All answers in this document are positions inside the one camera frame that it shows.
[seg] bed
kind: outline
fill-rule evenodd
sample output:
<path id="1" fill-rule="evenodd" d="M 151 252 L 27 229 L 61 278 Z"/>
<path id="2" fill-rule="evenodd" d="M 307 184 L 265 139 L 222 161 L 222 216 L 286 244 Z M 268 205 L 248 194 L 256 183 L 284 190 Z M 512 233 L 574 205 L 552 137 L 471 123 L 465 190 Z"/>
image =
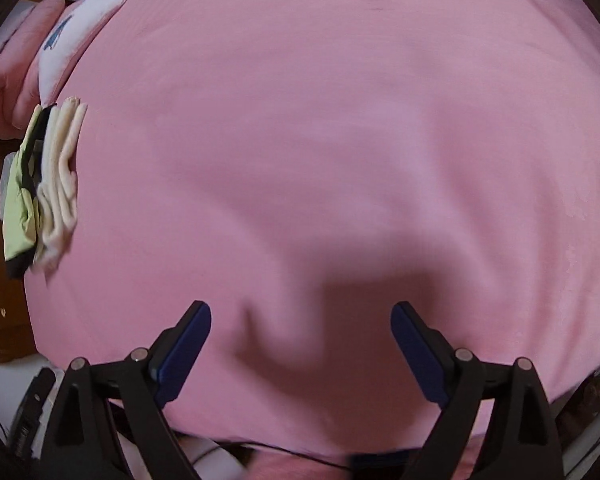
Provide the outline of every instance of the bed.
<path id="1" fill-rule="evenodd" d="M 206 301 L 178 430 L 420 446 L 438 411 L 392 341 L 400 300 L 483 360 L 530 357 L 550 399 L 600 364 L 581 0 L 126 0 L 74 95 L 78 225 L 26 275 L 36 345 L 117 360 Z"/>

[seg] white pillowcase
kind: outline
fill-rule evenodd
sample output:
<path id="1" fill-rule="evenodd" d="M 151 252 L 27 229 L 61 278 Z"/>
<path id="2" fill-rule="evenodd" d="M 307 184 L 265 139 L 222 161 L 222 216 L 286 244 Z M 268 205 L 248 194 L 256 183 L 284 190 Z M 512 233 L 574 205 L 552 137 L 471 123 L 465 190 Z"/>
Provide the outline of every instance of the white pillowcase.
<path id="1" fill-rule="evenodd" d="M 40 102 L 55 102 L 78 60 L 125 0 L 84 0 L 60 17 L 40 47 Z"/>

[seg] folded clothes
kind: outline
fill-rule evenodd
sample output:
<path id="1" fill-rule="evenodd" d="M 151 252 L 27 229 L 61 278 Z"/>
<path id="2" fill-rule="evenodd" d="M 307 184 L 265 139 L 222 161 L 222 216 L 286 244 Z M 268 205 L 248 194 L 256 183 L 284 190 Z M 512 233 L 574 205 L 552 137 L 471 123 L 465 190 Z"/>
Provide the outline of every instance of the folded clothes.
<path id="1" fill-rule="evenodd" d="M 79 98 L 69 97 L 49 115 L 38 184 L 40 241 L 33 271 L 55 270 L 77 223 L 77 178 L 69 163 L 86 111 L 87 105 L 80 104 Z"/>
<path id="2" fill-rule="evenodd" d="M 10 278 L 22 278 L 36 255 L 40 224 L 36 181 L 40 180 L 42 142 L 50 111 L 51 108 L 35 108 L 9 171 L 2 236 L 4 262 Z"/>
<path id="3" fill-rule="evenodd" d="M 43 0 L 37 4 L 0 53 L 0 139 L 23 137 L 20 128 L 27 124 L 40 102 L 36 71 L 29 77 L 27 74 L 63 10 L 64 0 Z"/>

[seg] light green cloth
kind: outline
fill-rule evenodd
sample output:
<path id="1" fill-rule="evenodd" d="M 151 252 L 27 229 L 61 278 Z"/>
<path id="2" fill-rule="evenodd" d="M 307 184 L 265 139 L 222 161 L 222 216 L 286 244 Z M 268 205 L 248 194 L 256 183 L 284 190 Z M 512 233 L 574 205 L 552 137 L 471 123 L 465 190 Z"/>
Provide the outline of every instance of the light green cloth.
<path id="1" fill-rule="evenodd" d="M 40 224 L 38 199 L 32 198 L 29 190 L 23 187 L 22 157 L 29 143 L 35 142 L 32 139 L 32 132 L 41 111 L 41 106 L 37 106 L 33 111 L 24 140 L 13 159 L 11 171 L 9 172 L 4 219 L 2 221 L 2 236 L 4 237 L 4 259 L 11 277 L 16 276 L 10 272 L 10 260 L 14 262 L 25 253 L 28 254 L 27 258 L 32 259 L 29 251 L 33 250 L 35 253 L 38 239 L 37 232 Z"/>

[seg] metal screw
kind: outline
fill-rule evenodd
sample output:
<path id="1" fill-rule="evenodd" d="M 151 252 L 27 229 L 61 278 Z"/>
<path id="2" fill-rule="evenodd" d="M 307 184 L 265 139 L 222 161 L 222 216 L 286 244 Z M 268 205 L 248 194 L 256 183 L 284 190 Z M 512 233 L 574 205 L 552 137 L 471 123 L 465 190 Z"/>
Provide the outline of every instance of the metal screw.
<path id="1" fill-rule="evenodd" d="M 522 368 L 525 372 L 528 372 L 529 370 L 533 369 L 534 364 L 526 357 L 521 357 L 520 359 L 518 359 L 518 366 Z"/>
<path id="2" fill-rule="evenodd" d="M 133 350 L 131 352 L 131 359 L 135 362 L 138 361 L 142 361 L 144 359 L 146 359 L 146 357 L 149 355 L 149 352 L 146 348 L 136 348 L 135 350 Z"/>
<path id="3" fill-rule="evenodd" d="M 70 367 L 71 370 L 79 370 L 85 364 L 87 364 L 87 359 L 85 359 L 84 357 L 77 357 L 73 361 L 71 361 Z"/>
<path id="4" fill-rule="evenodd" d="M 471 350 L 467 350 L 466 348 L 459 348 L 458 350 L 456 350 L 456 357 L 464 362 L 469 362 L 471 359 L 474 358 L 474 354 L 471 352 Z"/>

